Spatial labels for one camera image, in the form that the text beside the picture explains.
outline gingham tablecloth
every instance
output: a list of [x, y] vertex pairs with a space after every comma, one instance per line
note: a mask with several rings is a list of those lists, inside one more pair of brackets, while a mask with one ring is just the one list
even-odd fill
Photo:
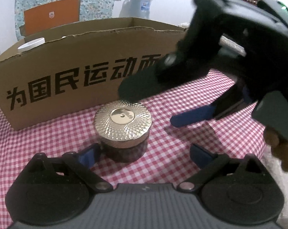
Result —
[[[250, 117], [253, 106], [219, 121], [200, 122], [184, 128], [170, 126], [173, 114], [211, 103], [233, 81], [212, 70], [205, 79], [188, 83], [142, 103], [153, 123], [146, 153], [131, 164], [118, 164], [102, 156], [92, 169], [111, 184], [182, 182], [198, 171], [189, 158], [191, 143], [211, 152], [261, 157], [265, 148], [264, 127]], [[99, 106], [14, 131], [0, 110], [0, 228], [12, 222], [5, 207], [5, 194], [18, 174], [37, 152], [49, 157], [79, 151], [98, 140], [93, 118]]]

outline gold jar lid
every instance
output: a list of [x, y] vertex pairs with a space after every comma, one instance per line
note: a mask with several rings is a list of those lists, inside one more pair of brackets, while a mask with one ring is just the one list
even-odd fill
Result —
[[99, 136], [116, 148], [129, 148], [140, 143], [147, 137], [151, 124], [151, 114], [144, 105], [121, 100], [103, 105], [94, 118]]

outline orange panel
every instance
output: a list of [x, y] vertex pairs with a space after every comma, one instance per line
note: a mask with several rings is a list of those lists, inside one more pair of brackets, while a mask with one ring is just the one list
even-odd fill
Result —
[[26, 35], [79, 21], [80, 0], [60, 0], [24, 11]]

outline metal screw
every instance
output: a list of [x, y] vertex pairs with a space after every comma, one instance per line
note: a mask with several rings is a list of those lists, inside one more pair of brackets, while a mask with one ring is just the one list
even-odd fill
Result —
[[246, 36], [246, 37], [249, 35], [249, 32], [248, 32], [248, 29], [247, 29], [247, 28], [244, 29], [243, 34], [244, 34], [244, 36]]
[[110, 188], [110, 183], [100, 182], [100, 183], [97, 183], [95, 187], [99, 190], [107, 190]]
[[195, 188], [195, 184], [189, 183], [189, 182], [180, 183], [179, 186], [180, 186], [180, 188], [182, 188], [183, 190], [192, 190], [193, 188]]
[[148, 186], [145, 186], [144, 188], [142, 188], [142, 190], [144, 190], [144, 191], [147, 191], [149, 189], [150, 189], [150, 187], [148, 187]]
[[172, 65], [176, 60], [176, 55], [175, 54], [169, 54], [167, 58], [165, 59], [164, 63], [166, 65]]
[[259, 105], [256, 107], [256, 111], [260, 110], [260, 109], [262, 108], [263, 104], [264, 104], [264, 102], [261, 101], [261, 102], [259, 103]]

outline black printed characters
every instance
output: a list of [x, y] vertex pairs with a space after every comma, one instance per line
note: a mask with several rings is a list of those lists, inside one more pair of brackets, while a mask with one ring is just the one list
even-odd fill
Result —
[[51, 96], [50, 76], [28, 83], [30, 102], [40, 101]]
[[77, 89], [76, 83], [79, 82], [78, 77], [79, 67], [74, 69], [69, 69], [55, 74], [55, 95], [65, 92], [65, 89], [61, 87], [70, 85], [72, 89]]
[[112, 73], [110, 80], [132, 75], [136, 62], [137, 62], [137, 58], [133, 58], [133, 57], [130, 57], [128, 59], [115, 60], [115, 63], [124, 63], [124, 64], [113, 67], [113, 73]]
[[26, 102], [26, 96], [25, 96], [25, 90], [21, 90], [21, 91], [17, 91], [18, 87], [14, 87], [13, 92], [11, 93], [11, 91], [7, 91], [7, 99], [11, 98], [11, 104], [10, 104], [10, 110], [14, 110], [15, 108], [15, 102], [17, 101], [17, 103], [22, 103], [22, 106], [25, 106], [27, 104]]
[[138, 68], [138, 72], [142, 71], [144, 68], [147, 68], [149, 66], [154, 65], [154, 63], [159, 59], [161, 54], [155, 54], [155, 55], [145, 55], [142, 56], [142, 60], [140, 62], [140, 66]]
[[[137, 72], [154, 65], [160, 56], [161, 54], [142, 56]], [[115, 66], [111, 70], [112, 74], [109, 76], [107, 75], [109, 62], [87, 65], [84, 67], [83, 86], [87, 87], [90, 85], [106, 82], [109, 80], [109, 77], [110, 80], [115, 80], [131, 76], [135, 71], [134, 69], [136, 63], [137, 58], [134, 57], [129, 57], [127, 59], [117, 59], [115, 61]], [[55, 74], [55, 95], [65, 93], [67, 86], [73, 90], [78, 88], [77, 83], [79, 82], [79, 69], [79, 67], [73, 68]], [[30, 103], [51, 97], [51, 80], [51, 76], [46, 76], [28, 83]], [[25, 106], [27, 104], [25, 90], [18, 90], [18, 87], [14, 87], [12, 90], [7, 91], [7, 100], [9, 99], [11, 100], [10, 110], [14, 110], [17, 104], [19, 107]]]
[[107, 69], [109, 62], [104, 62], [100, 64], [94, 64], [92, 70], [90, 65], [85, 66], [85, 81], [83, 86], [89, 86], [97, 83], [105, 82], [107, 79]]

